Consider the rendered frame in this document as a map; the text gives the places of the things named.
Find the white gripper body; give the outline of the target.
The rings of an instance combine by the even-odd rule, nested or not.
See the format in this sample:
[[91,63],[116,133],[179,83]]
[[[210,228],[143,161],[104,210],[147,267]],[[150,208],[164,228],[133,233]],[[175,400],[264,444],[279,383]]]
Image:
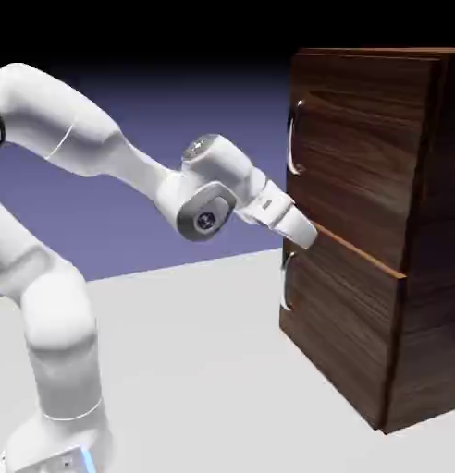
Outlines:
[[275,231],[302,249],[308,249],[318,235],[315,226],[296,206],[287,210]]

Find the large dark wood cabinet door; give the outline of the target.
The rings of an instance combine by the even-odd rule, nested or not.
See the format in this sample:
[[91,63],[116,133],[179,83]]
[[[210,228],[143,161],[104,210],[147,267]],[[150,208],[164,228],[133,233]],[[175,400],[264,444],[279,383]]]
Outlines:
[[313,51],[291,63],[291,185],[316,223],[395,272],[439,69],[436,56],[399,53]]

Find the small dark wood cabinet door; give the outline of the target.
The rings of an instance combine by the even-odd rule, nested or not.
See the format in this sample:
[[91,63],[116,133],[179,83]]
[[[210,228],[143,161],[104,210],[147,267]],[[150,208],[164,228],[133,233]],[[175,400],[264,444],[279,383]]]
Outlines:
[[395,315],[405,278],[386,271],[331,236],[293,251],[279,325],[375,430],[385,422]]

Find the dark wood cabinet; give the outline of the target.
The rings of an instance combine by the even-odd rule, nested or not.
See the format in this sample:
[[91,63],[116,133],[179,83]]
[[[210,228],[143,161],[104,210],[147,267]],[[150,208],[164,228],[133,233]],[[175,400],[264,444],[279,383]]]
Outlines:
[[312,220],[318,236],[330,236],[406,279],[396,308],[385,422],[378,429],[391,433],[455,409],[455,48],[304,48],[291,63],[296,55],[313,51],[399,53],[440,60],[429,95],[429,117],[416,167],[400,272],[316,223],[291,185],[298,176],[287,171],[288,193]]

